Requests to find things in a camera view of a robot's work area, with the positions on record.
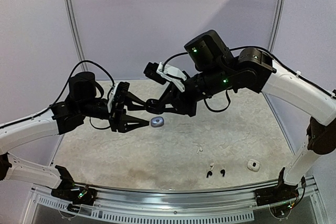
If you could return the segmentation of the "purple earbud charging case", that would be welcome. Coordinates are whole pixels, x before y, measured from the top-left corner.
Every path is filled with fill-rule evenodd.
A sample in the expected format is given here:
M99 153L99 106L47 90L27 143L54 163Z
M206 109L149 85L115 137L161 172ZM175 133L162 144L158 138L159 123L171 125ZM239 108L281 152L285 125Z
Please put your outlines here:
M150 125L152 127L162 127L164 125L165 121L164 121L164 118L161 117L161 116L156 116L156 117L153 117L151 120L150 120Z

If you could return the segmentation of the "black earbud charging case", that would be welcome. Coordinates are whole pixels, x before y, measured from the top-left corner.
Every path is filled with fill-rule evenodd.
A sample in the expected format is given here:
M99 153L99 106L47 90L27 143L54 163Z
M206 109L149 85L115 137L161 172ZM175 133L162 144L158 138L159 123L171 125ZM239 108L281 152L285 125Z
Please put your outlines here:
M145 110L149 113L160 114L161 109L158 107L159 101L157 99L147 99L145 104Z

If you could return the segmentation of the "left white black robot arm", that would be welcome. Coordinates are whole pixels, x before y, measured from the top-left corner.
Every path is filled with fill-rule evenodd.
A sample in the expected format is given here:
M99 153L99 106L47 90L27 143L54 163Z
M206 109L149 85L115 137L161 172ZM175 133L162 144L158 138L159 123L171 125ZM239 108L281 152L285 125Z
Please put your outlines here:
M84 124L86 117L107 120L113 132L126 133L149 126L149 121L127 115L125 109L142 110L145 103L129 92L128 82L112 88L109 99L97 97L104 90L93 72L80 72L69 79L69 94L64 102L52 105L43 114L34 114L17 123L1 126L1 180L20 180L51 189L53 197L74 205L92 206L97 191L89 185L76 186L65 167L46 167L9 153L26 143L54 135L63 135Z

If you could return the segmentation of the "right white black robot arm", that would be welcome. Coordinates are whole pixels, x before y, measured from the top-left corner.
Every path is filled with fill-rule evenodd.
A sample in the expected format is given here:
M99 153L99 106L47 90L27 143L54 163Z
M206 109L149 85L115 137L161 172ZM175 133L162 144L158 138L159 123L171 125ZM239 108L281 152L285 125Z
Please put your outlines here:
M218 33L209 30L185 45L185 52L195 64L197 74L160 63L156 73L169 86L149 107L155 113L171 112L194 116L198 101L222 91L247 88L280 98L310 115L307 139L292 161L279 173L274 187L255 191L258 206L288 199L299 203L298 186L305 185L305 173L322 155L335 150L335 93L330 93L294 72L268 50L257 46L240 47L233 56Z

